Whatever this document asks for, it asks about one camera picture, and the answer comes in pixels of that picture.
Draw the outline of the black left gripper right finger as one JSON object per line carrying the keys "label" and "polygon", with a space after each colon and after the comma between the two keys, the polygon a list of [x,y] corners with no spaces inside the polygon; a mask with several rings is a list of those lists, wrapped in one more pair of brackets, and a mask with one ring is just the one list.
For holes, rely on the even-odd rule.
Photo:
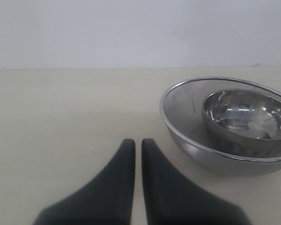
{"label": "black left gripper right finger", "polygon": [[153,139],[141,143],[142,185],[149,225],[249,225],[243,210],[187,179]]}

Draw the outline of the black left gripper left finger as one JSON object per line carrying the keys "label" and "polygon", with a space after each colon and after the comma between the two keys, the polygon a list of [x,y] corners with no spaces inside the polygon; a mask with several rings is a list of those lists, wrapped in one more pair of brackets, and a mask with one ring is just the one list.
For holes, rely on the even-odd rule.
{"label": "black left gripper left finger", "polygon": [[124,139],[102,171],[84,187],[43,209],[36,225],[129,225],[135,184],[135,142]]}

